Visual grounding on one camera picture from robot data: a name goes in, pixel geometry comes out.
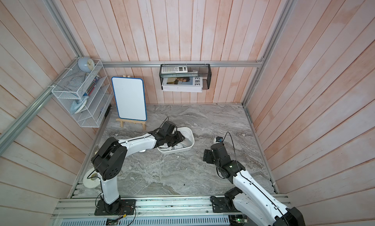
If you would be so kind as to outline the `white storage box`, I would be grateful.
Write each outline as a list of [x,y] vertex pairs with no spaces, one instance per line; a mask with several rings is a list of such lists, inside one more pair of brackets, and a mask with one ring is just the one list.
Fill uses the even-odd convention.
[[158,147],[157,149],[162,154],[174,154],[178,152],[184,152],[189,151],[195,144],[195,139],[192,133],[192,130],[188,127],[180,127],[177,128],[177,131],[180,131],[181,134],[185,137],[185,139],[182,142],[179,142],[175,146],[167,147],[167,145],[163,145],[161,147]]

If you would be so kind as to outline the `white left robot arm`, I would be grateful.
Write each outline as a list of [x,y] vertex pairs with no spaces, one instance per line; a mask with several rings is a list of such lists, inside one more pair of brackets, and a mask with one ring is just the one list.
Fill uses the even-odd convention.
[[188,139],[187,130],[186,127],[178,128],[173,122],[165,121],[158,128],[136,138],[125,140],[108,138],[91,158],[94,171],[98,173],[101,183],[101,200],[111,206],[121,199],[117,175],[121,171],[126,157],[155,148],[167,151],[174,149],[180,152],[192,145]]

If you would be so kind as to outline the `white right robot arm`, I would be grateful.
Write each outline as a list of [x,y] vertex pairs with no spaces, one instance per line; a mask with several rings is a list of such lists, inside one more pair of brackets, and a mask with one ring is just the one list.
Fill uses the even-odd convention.
[[259,226],[305,225],[302,213],[269,194],[240,162],[230,158],[223,143],[215,143],[206,149],[203,161],[214,164],[222,177],[234,185],[225,193],[228,209],[242,212]]

